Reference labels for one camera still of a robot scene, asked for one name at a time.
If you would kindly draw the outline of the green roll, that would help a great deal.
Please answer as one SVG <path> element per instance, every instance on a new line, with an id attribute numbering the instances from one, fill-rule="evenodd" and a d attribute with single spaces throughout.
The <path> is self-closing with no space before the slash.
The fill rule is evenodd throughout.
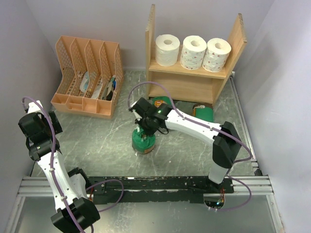
<path id="1" fill-rule="evenodd" d="M 156 136 L 148 136 L 143 129 L 137 127 L 132 132 L 132 147 L 137 153 L 147 154 L 153 150 Z"/>
<path id="2" fill-rule="evenodd" d="M 192 115 L 198 119 L 214 122 L 213 106 L 209 103 L 197 103 L 192 107 Z"/>

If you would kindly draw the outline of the brown roll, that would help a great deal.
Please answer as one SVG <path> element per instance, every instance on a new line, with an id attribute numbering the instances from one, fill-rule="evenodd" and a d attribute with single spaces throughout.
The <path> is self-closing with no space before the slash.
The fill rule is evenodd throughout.
<path id="1" fill-rule="evenodd" d="M 171 102 L 170 98 L 167 97 L 167 96 L 154 97 L 152 99 L 152 104 L 155 107 L 159 107 L 161 104 L 166 104 L 166 105 L 168 105 L 168 106 L 170 106 L 172 108 L 172 102 Z"/>

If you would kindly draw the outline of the white roll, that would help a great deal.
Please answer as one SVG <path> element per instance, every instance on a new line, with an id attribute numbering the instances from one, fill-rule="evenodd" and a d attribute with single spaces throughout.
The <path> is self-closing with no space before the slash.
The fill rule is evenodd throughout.
<path id="1" fill-rule="evenodd" d="M 171 34 L 159 35 L 155 40 L 155 60 L 163 67 L 173 66 L 178 59 L 179 39 Z"/>
<path id="2" fill-rule="evenodd" d="M 230 44 L 221 38 L 212 38 L 207 42 L 207 49 L 202 67 L 208 72 L 220 72 L 231 52 Z"/>
<path id="3" fill-rule="evenodd" d="M 183 40 L 180 64 L 187 70 L 197 70 L 201 67 L 207 49 L 206 41 L 197 35 L 187 36 Z"/>

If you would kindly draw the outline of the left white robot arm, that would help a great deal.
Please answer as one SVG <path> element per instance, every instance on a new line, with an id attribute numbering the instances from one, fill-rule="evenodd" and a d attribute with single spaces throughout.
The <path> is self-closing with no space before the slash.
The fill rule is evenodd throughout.
<path id="1" fill-rule="evenodd" d="M 56 209 L 51 217 L 53 225 L 63 233 L 82 233 L 100 219 L 86 195 L 91 182 L 78 167 L 66 171 L 59 141 L 52 137 L 63 130 L 55 112 L 50 111 L 49 117 L 52 125 L 40 111 L 27 113 L 18 125 L 26 137 L 30 158 L 41 167 L 52 189 Z"/>

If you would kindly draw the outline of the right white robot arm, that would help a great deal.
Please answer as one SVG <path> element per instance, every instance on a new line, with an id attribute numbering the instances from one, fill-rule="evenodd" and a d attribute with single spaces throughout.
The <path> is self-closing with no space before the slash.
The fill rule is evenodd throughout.
<path id="1" fill-rule="evenodd" d="M 213 164 L 206 181 L 207 190 L 217 193 L 223 187 L 223 179 L 233 167 L 240 151 L 241 139 L 230 122 L 223 124 L 198 119 L 163 103 L 156 107 L 145 98 L 129 106 L 136 123 L 146 135 L 152 136 L 160 129 L 178 131 L 212 145 Z"/>

